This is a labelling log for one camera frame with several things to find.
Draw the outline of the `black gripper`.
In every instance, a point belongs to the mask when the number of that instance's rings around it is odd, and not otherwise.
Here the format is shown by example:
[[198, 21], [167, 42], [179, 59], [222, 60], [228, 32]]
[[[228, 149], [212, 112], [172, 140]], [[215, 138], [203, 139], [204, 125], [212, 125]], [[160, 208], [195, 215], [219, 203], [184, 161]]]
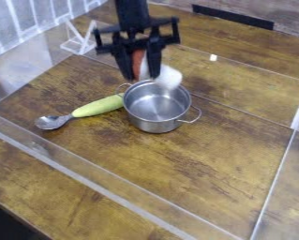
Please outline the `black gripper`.
[[150, 77], [160, 75], [162, 51], [171, 44], [180, 42], [178, 17], [150, 18], [144, 29], [123, 30], [119, 24], [96, 28], [92, 33], [96, 42], [96, 53], [111, 53], [121, 75], [129, 82], [133, 80], [131, 51], [146, 50]]

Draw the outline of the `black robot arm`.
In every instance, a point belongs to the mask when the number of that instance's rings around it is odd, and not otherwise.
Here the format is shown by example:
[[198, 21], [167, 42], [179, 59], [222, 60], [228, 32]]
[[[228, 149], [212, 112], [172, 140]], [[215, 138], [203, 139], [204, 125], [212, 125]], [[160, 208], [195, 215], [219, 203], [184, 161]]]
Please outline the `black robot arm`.
[[162, 51], [170, 44], [180, 42], [178, 17], [154, 18], [147, 0], [115, 0], [117, 24], [92, 33], [96, 53], [109, 53], [123, 77], [136, 79], [135, 57], [143, 53], [150, 66], [150, 76], [160, 74]]

